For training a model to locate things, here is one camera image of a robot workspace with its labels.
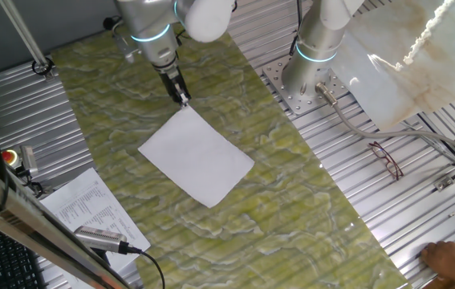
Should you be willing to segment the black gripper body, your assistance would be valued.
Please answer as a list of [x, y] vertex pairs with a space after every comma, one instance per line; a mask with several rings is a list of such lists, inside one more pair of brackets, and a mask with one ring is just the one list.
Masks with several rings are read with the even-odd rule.
[[175, 94], [179, 94], [179, 88], [185, 88], [187, 90], [184, 78], [177, 64], [170, 63], [166, 66], [154, 65], [153, 67], [159, 74], [167, 93], [171, 97], [173, 97]]

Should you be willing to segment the person's right hand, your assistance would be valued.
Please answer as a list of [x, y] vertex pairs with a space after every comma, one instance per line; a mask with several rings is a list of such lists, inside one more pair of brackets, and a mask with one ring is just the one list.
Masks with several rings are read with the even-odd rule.
[[420, 256], [441, 278], [455, 281], [455, 242], [431, 242]]

